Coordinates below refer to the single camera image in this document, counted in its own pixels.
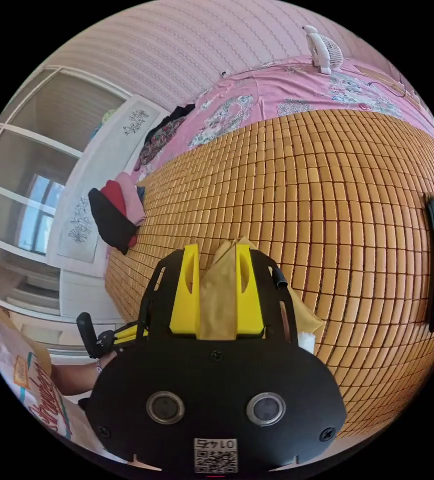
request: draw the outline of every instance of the qr code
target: qr code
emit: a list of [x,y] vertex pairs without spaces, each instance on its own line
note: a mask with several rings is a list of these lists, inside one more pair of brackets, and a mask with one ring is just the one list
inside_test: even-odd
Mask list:
[[237,473],[237,450],[195,450],[198,474]]

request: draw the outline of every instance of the white fan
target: white fan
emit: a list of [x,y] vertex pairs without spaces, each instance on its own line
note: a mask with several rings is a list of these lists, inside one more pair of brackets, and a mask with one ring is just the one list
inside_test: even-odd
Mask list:
[[340,68],[343,55],[340,47],[331,39],[317,33],[311,25],[302,27],[307,34],[307,43],[312,54],[312,64],[320,69],[320,73],[330,75],[332,68]]

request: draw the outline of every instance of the person's arm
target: person's arm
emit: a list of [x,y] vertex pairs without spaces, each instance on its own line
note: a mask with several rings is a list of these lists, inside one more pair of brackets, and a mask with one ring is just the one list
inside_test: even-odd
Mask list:
[[[112,352],[100,359],[100,366],[104,369],[115,357]],[[97,363],[85,365],[52,365],[52,381],[62,395],[70,397],[80,395],[93,389],[99,372]]]

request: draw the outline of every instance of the pink clothing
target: pink clothing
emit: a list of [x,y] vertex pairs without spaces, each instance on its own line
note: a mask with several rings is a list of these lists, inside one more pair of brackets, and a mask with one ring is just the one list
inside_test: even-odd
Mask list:
[[122,189],[128,220],[134,225],[140,225],[145,219],[145,212],[130,175],[122,171],[116,176],[115,181]]
[[323,75],[309,56],[301,56],[219,80],[200,95],[195,109],[155,158],[132,172],[132,180],[141,181],[178,155],[255,122],[323,109],[391,115],[434,137],[434,118],[424,108],[362,74],[354,62],[345,60],[341,71]]

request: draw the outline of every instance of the screw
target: screw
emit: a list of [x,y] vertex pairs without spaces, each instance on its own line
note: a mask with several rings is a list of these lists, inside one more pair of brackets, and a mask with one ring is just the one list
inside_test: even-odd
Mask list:
[[101,437],[108,439],[110,438],[110,430],[106,426],[100,426],[98,427],[98,432]]
[[321,434],[320,434],[320,441],[326,441],[328,442],[329,440],[332,440],[335,436],[335,429],[332,427],[326,428]]
[[223,360],[223,352],[220,350],[212,350],[210,353],[210,360],[213,360],[214,362],[219,362]]

